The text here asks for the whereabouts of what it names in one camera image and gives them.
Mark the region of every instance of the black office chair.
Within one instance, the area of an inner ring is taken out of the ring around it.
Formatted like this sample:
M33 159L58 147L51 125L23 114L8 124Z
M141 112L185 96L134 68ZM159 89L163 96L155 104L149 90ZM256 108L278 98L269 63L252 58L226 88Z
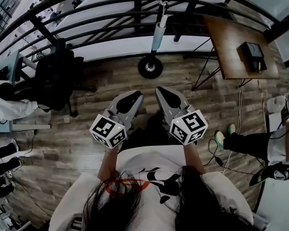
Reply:
M83 71L83 58L74 57L73 51L66 50L66 41L60 38L57 41L55 53L40 60L37 65L35 78L31 79L17 67L16 81L22 77L31 82L31 89L21 91L14 96L14 100L29 99L37 101L45 112L50 110L60 111L68 105L72 117L77 112L72 112L70 96L73 90L96 92L96 88L83 88L80 80Z

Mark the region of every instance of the long black hair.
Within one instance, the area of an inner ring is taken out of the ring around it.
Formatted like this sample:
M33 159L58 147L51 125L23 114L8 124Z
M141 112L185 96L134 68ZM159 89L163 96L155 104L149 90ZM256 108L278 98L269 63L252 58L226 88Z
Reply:
M179 204L175 210L176 231L254 230L246 219L226 212L219 205L214 192L202 181L194 167L184 166L181 176ZM140 208L141 186L132 176L128 186L120 180L121 175L116 173L91 193L83 210L85 231L130 229ZM104 192L109 190L112 194L103 199Z

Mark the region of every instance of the green shoe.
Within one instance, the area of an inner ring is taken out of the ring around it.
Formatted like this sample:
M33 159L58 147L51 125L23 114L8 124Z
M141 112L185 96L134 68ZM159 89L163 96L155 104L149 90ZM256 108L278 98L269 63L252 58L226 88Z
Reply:
M225 139L225 136L223 135L222 132L220 131L217 131L216 134L215 134L215 141L217 143L217 145L223 149L223 141Z
M234 124L230 124L227 129L227 136L236 132L236 126Z

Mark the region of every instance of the white jacket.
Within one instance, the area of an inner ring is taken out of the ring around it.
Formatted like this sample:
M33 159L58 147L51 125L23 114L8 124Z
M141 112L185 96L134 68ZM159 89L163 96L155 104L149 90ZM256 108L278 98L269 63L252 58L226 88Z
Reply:
M10 81L0 80L0 85L3 83L9 83L12 85L12 82ZM30 115L37 107L38 103L35 101L6 101L0 98L0 119L14 120L23 118Z

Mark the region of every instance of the wooden floor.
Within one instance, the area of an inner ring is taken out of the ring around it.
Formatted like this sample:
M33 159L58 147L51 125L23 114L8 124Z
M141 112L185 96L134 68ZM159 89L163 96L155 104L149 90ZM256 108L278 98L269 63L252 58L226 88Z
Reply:
M284 69L277 49L274 45L272 47L280 80L260 81L265 100L286 93L289 89L289 69ZM71 102L79 113L76 118L69 117L67 110L49 113L40 110L18 121L20 124L49 123L52 129L40 130L37 133L33 150L27 155L25 164L13 174L16 181L28 191L17 184L16 191L8 197L17 214L23 219L31 220L34 226L41 226L50 219L48 215L53 213L81 172L97 173L104 149L92 138L89 127L97 114L101 113L113 98L129 90L140 90L145 95L143 107L134 121L135 127L144 127L150 115L158 110L154 96L157 85L170 86L181 91L196 109L202 111L209 124L204 139L200 140L197 146L203 163L209 161L209 139L213 138L216 130L226 131L228 124L237 123L240 81L223 80L218 73L198 90L191 92L192 84L197 80L205 60L183 60L181 55L161 55L158 58L164 63L164 71L159 78L153 80L139 75L137 64L140 57L88 64L83 85L96 84L98 91L95 94L74 93ZM208 76L217 66L216 60L209 61L202 78ZM242 134L265 132L261 96L256 80L244 86L241 119ZM0 135L0 140L5 140L6 137L17 139L22 154L31 149L32 131ZM211 144L211 151L215 150L215 146L215 143ZM217 155L226 162L229 152L218 151ZM261 169L260 163L254 157L238 153L232 153L229 167L251 173ZM223 168L212 160L206 170L221 171ZM259 196L260 185L249 187L251 175L233 171L226 171L225 174L244 194L253 209Z

